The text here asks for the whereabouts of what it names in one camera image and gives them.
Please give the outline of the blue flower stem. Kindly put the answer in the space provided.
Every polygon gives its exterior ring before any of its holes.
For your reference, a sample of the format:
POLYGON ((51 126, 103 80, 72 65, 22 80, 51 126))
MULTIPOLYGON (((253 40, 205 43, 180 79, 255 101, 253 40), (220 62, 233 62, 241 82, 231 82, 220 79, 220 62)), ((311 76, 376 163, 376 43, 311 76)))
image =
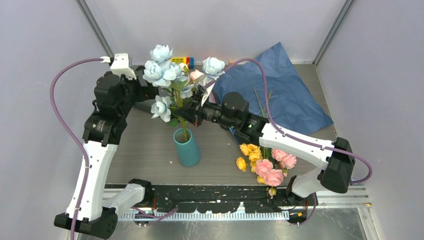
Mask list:
MULTIPOLYGON (((177 78, 176 69, 178 65, 171 62, 173 57, 173 49, 168 45, 156 45, 150 51, 151 59, 145 62, 145 70, 143 71, 142 78, 154 87, 158 87, 167 92, 167 96, 155 97, 155 103, 151 106, 151 114, 153 119, 161 118, 165 123, 173 124, 179 123, 176 118, 172 116, 170 105, 172 103, 167 87, 171 82, 177 78)), ((216 57, 207 57, 202 61, 202 70, 205 78, 200 82, 199 86, 204 87, 207 83, 217 80, 225 73, 225 62, 216 57)))

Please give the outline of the pink flower stem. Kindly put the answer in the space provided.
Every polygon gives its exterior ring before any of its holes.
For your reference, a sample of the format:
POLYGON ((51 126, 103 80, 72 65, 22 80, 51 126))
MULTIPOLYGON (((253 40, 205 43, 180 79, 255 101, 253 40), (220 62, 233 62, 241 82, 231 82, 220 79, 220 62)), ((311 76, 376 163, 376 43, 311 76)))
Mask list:
POLYGON ((177 78, 173 80, 167 91, 171 100, 170 110, 173 118, 181 123, 182 130, 179 133, 180 142, 186 143, 189 139, 189 133, 187 130, 188 121, 183 117, 177 116, 175 110, 182 108, 185 104, 188 104, 193 98, 197 87, 200 85, 205 78, 205 74, 199 70, 189 70, 188 67, 181 63, 175 68, 177 78))
MULTIPOLYGON (((254 87, 253 90, 254 90, 254 93, 255 93, 255 96, 256 96, 256 100, 258 101, 258 105, 260 107, 261 116, 264 117, 264 118, 268 118, 268 112, 267 112, 265 106, 262 107, 261 101, 260 101, 260 98, 259 98, 259 95, 257 93, 256 88, 254 87)), ((268 159, 271 163, 273 163, 273 169, 282 171, 281 181, 280 181, 280 183, 282 183, 284 178, 286 178, 288 176, 289 171, 282 161, 278 161, 277 159, 274 159, 274 153, 277 154, 277 157, 279 159, 283 158, 283 159, 287 159, 287 160, 294 160, 294 164, 292 166, 290 166, 289 169, 293 168, 296 165, 296 161, 297 161, 296 157, 292 154, 286 153, 286 152, 278 150, 278 149, 275 151, 273 148, 270 148, 270 147, 261 146, 260 150, 261 150, 262 158, 268 159)))

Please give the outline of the yellow flower stem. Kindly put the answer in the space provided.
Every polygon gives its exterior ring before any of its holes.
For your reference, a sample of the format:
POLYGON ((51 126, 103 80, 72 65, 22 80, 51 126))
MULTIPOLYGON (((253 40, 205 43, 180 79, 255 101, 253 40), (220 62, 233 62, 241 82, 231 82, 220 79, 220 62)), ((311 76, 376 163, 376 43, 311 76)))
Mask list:
MULTIPOLYGON (((266 110, 266 107, 261 105, 261 101, 255 87, 253 87, 253 91, 260 108, 261 117, 268 118, 268 112, 266 110)), ((247 166, 249 164, 250 171, 252 173, 256 173, 257 161, 259 160, 267 159, 270 163, 273 163, 272 156, 271 156, 272 149, 270 147, 258 146, 251 143, 250 144, 242 143, 239 145, 239 148, 241 153, 248 159, 246 160, 243 156, 238 157, 236 159, 236 166, 242 172, 247 171, 247 166)), ((264 180, 264 177, 259 174, 257 175, 256 181, 260 184, 266 183, 264 180)))

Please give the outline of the blue flower bouquet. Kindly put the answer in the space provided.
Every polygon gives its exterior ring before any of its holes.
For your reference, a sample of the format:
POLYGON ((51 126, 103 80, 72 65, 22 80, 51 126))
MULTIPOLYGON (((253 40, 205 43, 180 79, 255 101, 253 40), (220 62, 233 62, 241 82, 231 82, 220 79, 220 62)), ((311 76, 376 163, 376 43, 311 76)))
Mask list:
POLYGON ((255 57, 264 69, 267 85, 264 86, 260 67, 254 62, 234 66, 220 76, 214 85, 215 100, 221 103, 225 94, 237 92, 249 102, 249 111, 261 115, 254 87, 262 107, 265 106, 264 89, 274 122, 291 131, 310 135, 334 122, 315 101, 279 42, 255 57))

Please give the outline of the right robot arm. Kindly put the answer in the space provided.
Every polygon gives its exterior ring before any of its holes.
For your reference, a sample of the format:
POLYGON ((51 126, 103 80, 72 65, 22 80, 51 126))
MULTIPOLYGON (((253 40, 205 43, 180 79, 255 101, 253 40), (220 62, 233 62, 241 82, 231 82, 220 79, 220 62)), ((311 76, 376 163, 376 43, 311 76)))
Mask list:
POLYGON ((197 127, 202 121, 209 121, 222 128, 233 128, 242 143, 282 150, 315 165, 315 170, 290 179, 284 196, 291 205, 299 205, 318 191, 348 191, 355 158, 346 139, 322 140, 273 125, 269 119, 249 112, 249 103, 237 92, 227 93, 222 104, 203 102, 203 95, 199 90, 173 114, 197 127))

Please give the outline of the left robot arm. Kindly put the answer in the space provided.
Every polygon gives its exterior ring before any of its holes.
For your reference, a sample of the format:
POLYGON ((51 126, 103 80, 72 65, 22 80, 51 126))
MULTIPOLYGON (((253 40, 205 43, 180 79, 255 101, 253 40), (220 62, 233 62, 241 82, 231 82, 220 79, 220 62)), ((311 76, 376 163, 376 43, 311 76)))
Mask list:
POLYGON ((129 112, 136 102, 151 100, 157 92, 152 85, 142 86, 129 66, 111 67, 97 80, 94 111, 78 143, 83 150, 78 180, 66 211, 54 219, 56 227, 106 240, 127 210, 153 202, 152 184, 136 178, 108 200, 103 200, 103 193, 129 112))

